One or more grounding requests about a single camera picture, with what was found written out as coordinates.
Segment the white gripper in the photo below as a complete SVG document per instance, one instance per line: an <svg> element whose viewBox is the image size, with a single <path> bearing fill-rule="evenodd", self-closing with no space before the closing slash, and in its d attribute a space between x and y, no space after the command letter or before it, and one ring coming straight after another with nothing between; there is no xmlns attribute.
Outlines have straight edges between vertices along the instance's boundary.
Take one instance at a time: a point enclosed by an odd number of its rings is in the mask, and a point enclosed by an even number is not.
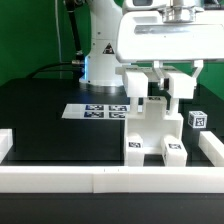
<svg viewBox="0 0 224 224"><path fill-rule="evenodd" d="M126 13L119 24L116 58L121 63L153 62L160 90L169 89L163 62L193 61L197 79L203 60L224 60L224 10L204 11L193 23L164 23L157 11Z"/></svg>

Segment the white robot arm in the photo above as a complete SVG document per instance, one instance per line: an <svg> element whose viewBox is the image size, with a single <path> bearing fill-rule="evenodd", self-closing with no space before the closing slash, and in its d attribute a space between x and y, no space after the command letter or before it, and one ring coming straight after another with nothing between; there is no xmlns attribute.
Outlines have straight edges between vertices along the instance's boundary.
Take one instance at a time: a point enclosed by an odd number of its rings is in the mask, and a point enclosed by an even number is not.
<svg viewBox="0 0 224 224"><path fill-rule="evenodd" d="M224 60L224 6L200 0L86 0L91 50L82 87L123 90L115 68L126 63Z"/></svg>

